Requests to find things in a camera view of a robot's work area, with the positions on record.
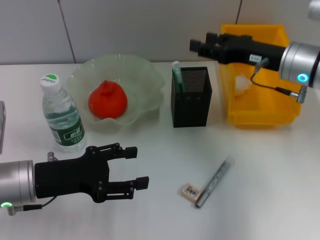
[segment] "green pen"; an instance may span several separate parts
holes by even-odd
[[[180,62],[174,61],[172,63],[172,71],[174,79],[176,80],[175,84],[177,86],[178,93],[184,93],[186,91],[184,81],[182,79]]]

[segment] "white table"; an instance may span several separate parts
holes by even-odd
[[[96,204],[82,193],[59,196],[42,210],[8,216],[0,209],[1,240],[318,240],[320,238],[320,94],[310,89],[294,124],[274,130],[228,125],[213,62],[207,66],[212,98],[207,127],[173,128],[171,63],[155,63],[166,79],[159,112],[133,125],[98,132],[85,129],[87,145],[119,142],[137,146],[136,159],[109,162],[110,181],[149,176],[149,188],[133,200]],[[39,79],[55,73],[65,80],[76,64],[0,66],[0,100],[7,122],[0,162],[60,159],[42,114]],[[228,156],[235,163],[201,209],[180,195],[191,183],[205,186]],[[45,203],[48,199],[37,202]]]

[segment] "red fruit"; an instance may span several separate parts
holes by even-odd
[[[114,81],[103,81],[89,96],[89,109],[102,119],[121,116],[128,104],[128,99],[122,87]]]

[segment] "blue indicator light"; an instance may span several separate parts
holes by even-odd
[[[299,82],[304,83],[304,82],[309,80],[309,76],[307,74],[305,74],[305,73],[301,73],[301,74],[298,75],[297,79],[298,79]]]

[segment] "eraser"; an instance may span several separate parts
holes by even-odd
[[[185,198],[189,199],[191,202],[195,203],[200,196],[201,191],[192,186],[190,183],[187,183],[181,192],[181,195],[184,196]]]

